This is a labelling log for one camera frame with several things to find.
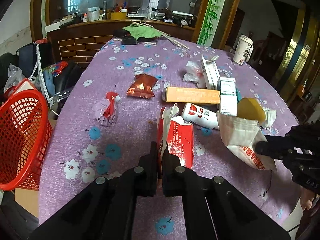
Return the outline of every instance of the basket rim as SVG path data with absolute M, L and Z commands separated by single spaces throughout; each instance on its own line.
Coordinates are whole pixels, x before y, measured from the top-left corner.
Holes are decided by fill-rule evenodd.
M 38 90 L 29 89 L 29 90 L 21 91 L 15 95 L 12 95 L 0 107 L 0 113 L 8 110 L 12 104 L 14 104 L 15 102 L 23 98 L 35 98 L 39 100 L 39 103 L 42 105 L 42 114 L 41 114 L 41 121 L 40 121 L 38 134 L 45 136 L 45 129 L 47 127 L 47 122 L 48 122 L 48 106 L 44 96 Z M 35 160 L 35 157 L 37 156 L 40 147 L 42 146 L 41 143 L 43 142 L 43 136 L 37 136 L 33 144 L 32 150 L 28 155 L 27 162 L 25 163 L 25 165 L 23 166 L 19 174 L 12 181 L 8 183 L 0 183 L 0 189 L 5 191 L 14 190 L 25 181 L 25 179 L 30 174 L 31 168 L 33 167 L 32 163 Z

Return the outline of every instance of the yellow sponge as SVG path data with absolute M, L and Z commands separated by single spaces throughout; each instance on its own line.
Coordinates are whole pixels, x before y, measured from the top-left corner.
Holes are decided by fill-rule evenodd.
M 257 120 L 259 125 L 266 119 L 262 107 L 254 98 L 242 98 L 237 104 L 237 117 L 249 120 Z

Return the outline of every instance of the table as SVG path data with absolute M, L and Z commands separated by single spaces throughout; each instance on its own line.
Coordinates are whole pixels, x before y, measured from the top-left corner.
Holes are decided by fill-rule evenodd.
M 247 63 L 240 66 L 232 62 L 232 54 L 228 52 L 181 42 L 190 49 L 177 48 L 168 40 L 159 40 L 157 45 L 134 46 L 121 46 L 119 41 L 111 40 L 95 55 L 65 103 L 53 131 L 40 181 L 40 223 L 99 176 L 96 164 L 100 161 L 107 161 L 105 167 L 111 177 L 138 164 L 139 157 L 148 153 L 151 140 L 156 140 L 156 119 L 161 107 L 171 105 L 162 101 L 162 89 L 169 84 L 195 87 L 182 78 L 187 62 L 200 60 L 202 54 L 207 58 L 219 55 L 216 63 L 221 76 L 236 78 L 242 97 L 255 97 L 261 105 L 277 111 L 275 123 L 263 131 L 265 134 L 283 136 L 292 125 L 297 125 L 275 89 Z M 153 89 L 155 97 L 126 96 L 134 74 L 140 72 L 159 79 Z M 92 118 L 92 106 L 107 91 L 121 97 L 114 127 L 100 126 Z M 277 172 L 271 176 L 271 171 L 255 170 L 235 157 L 222 143 L 219 131 L 195 125 L 194 135 L 194 145 L 205 148 L 204 152 L 194 152 L 193 170 L 198 175 L 223 176 L 277 223 L 284 221 L 297 203 L 300 188 L 292 182 L 290 171 L 281 161 L 276 160 Z M 110 153 L 110 149 L 113 160 L 103 154 Z M 161 230 L 161 224 L 169 219 L 170 226 Z M 181 197 L 165 198 L 158 191 L 153 198 L 138 198 L 132 239 L 160 238 L 186 239 L 186 233 Z

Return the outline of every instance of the green bamboo painting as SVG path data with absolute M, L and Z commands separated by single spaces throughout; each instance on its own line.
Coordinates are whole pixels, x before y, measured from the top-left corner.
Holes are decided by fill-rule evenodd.
M 199 36 L 198 44 L 204 45 L 208 38 L 213 35 L 212 23 L 213 21 L 218 21 L 218 12 L 220 10 L 220 6 L 217 4 L 221 0 L 209 0 L 207 11 L 204 16 L 204 21 L 202 25 L 202 29 Z

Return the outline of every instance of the black bag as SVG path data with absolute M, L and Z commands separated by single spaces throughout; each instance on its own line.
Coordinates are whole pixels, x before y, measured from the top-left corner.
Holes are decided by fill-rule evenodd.
M 19 68 L 22 70 L 22 74 L 27 78 L 31 76 L 37 62 L 36 50 L 37 46 L 33 43 L 29 43 L 16 51 L 16 55 L 19 52 Z M 52 59 L 51 43 L 39 44 L 39 50 L 42 68 L 54 63 Z

